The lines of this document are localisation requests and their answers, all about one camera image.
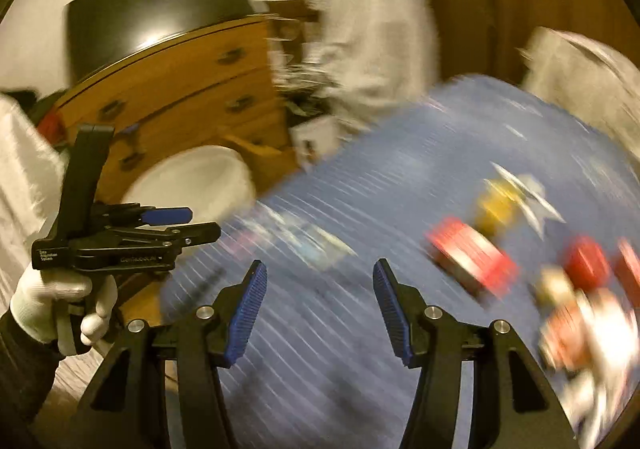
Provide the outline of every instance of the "blue gripper pad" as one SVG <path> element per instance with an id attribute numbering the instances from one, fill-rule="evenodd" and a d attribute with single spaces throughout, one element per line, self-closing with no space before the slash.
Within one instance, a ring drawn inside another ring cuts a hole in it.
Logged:
<path id="1" fill-rule="evenodd" d="M 267 267 L 261 261 L 254 261 L 242 283 L 234 286 L 242 289 L 242 296 L 228 323 L 224 358 L 229 366 L 244 355 L 249 342 L 262 299 L 267 292 Z"/>
<path id="2" fill-rule="evenodd" d="M 386 259 L 379 259 L 373 266 L 373 291 L 378 299 L 394 354 L 402 359 L 404 366 L 408 366 L 414 358 L 410 325 L 398 300 L 398 280 Z"/>
<path id="3" fill-rule="evenodd" d="M 193 212 L 188 207 L 166 207 L 146 211 L 141 218 L 146 225 L 188 224 L 193 218 Z"/>

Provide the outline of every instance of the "red box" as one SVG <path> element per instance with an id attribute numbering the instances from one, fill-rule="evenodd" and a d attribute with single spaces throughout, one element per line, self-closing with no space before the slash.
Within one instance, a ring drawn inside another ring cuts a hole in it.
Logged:
<path id="1" fill-rule="evenodd" d="M 436 263 L 474 296 L 504 294 L 518 272 L 508 255 L 458 218 L 445 218 L 427 237 L 438 249 Z"/>
<path id="2" fill-rule="evenodd" d="M 615 273 L 633 307 L 640 307 L 640 260 L 633 247 L 625 238 L 618 242 L 620 257 L 615 265 Z"/>
<path id="3" fill-rule="evenodd" d="M 607 285 L 611 268 L 602 247 L 589 236 L 577 236 L 566 252 L 564 272 L 575 288 L 590 292 Z"/>

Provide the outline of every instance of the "metal screw head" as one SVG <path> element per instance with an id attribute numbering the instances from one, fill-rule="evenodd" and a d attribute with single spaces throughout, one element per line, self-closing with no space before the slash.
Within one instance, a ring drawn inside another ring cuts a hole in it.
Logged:
<path id="1" fill-rule="evenodd" d="M 429 319 L 440 319 L 442 317 L 442 310 L 437 306 L 428 306 L 424 309 L 424 314 Z"/>
<path id="2" fill-rule="evenodd" d="M 134 319 L 127 328 L 131 333 L 137 334 L 145 329 L 145 322 L 142 319 Z"/>
<path id="3" fill-rule="evenodd" d="M 494 328 L 497 333 L 506 334 L 509 330 L 511 330 L 511 325 L 504 319 L 498 319 L 494 323 Z"/>
<path id="4" fill-rule="evenodd" d="M 213 308 L 208 305 L 201 306 L 196 310 L 196 316 L 200 319 L 209 319 L 213 317 Z"/>

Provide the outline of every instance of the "yellow object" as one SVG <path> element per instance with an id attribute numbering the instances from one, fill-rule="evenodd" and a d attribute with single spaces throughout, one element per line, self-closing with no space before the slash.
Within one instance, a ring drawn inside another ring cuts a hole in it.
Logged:
<path id="1" fill-rule="evenodd" d="M 538 304 L 558 307 L 574 299 L 574 285 L 572 285 L 562 267 L 544 265 L 540 269 L 540 280 L 536 285 L 536 300 Z"/>
<path id="2" fill-rule="evenodd" d="M 474 228 L 486 238 L 495 238 L 516 220 L 524 194 L 506 180 L 488 180 L 487 190 L 478 199 Z"/>

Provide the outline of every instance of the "black monitor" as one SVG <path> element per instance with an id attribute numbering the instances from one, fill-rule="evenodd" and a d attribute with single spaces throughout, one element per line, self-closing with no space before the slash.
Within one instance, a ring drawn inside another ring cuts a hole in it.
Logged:
<path id="1" fill-rule="evenodd" d="M 74 0 L 66 6 L 71 81 L 160 41 L 253 12 L 249 0 Z"/>

